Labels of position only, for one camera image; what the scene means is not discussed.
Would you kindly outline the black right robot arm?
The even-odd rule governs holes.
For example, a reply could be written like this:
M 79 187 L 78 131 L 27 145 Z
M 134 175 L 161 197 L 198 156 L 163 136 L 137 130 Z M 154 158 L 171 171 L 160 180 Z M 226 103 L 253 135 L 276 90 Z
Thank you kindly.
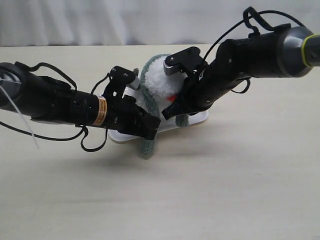
M 181 90 L 161 113 L 165 119 L 195 115 L 251 78 L 301 78 L 320 65 L 320 36 L 303 26 L 279 25 L 275 30 L 253 33 L 222 42 L 211 63 L 191 46 L 167 56 L 167 76 L 185 73 Z

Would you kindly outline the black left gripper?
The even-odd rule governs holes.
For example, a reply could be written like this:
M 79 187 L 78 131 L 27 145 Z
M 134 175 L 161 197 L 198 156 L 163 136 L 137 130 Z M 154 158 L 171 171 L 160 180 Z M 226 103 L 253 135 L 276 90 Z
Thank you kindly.
M 155 139 L 161 120 L 137 105 L 135 97 L 123 95 L 135 79 L 133 71 L 114 66 L 106 77 L 109 83 L 97 98 L 97 115 L 92 125 L 147 140 Z

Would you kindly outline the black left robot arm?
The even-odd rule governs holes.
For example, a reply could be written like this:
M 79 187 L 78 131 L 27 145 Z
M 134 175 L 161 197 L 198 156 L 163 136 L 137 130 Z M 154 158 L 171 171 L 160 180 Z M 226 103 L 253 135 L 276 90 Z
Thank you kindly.
M 102 95 L 83 92 L 58 68 L 45 62 L 0 64 L 0 108 L 45 124 L 88 126 L 153 140 L 161 120 L 137 105 L 126 87 L 140 85 L 136 74 L 114 66 Z

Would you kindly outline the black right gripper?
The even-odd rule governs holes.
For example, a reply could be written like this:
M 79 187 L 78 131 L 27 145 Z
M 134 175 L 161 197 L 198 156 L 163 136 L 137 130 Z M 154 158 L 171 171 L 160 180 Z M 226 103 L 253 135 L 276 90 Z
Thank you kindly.
M 204 112 L 242 82 L 246 82 L 241 91 L 244 94 L 251 85 L 250 76 L 245 73 L 248 42 L 243 38 L 221 43 L 214 60 L 206 68 L 187 75 L 173 103 L 161 112 L 164 118 Z

